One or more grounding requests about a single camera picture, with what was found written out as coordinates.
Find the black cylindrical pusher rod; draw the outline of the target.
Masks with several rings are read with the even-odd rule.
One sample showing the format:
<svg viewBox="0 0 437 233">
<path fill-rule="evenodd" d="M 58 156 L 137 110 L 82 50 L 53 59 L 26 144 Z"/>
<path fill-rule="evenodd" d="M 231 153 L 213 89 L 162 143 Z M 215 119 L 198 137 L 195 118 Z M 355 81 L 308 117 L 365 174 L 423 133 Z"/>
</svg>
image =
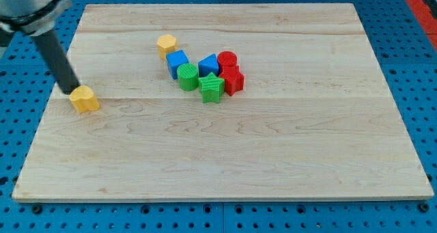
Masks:
<svg viewBox="0 0 437 233">
<path fill-rule="evenodd" d="M 32 37 L 32 40 L 60 90 L 64 94 L 71 94 L 81 84 L 55 31 L 51 29 L 39 36 Z"/>
</svg>

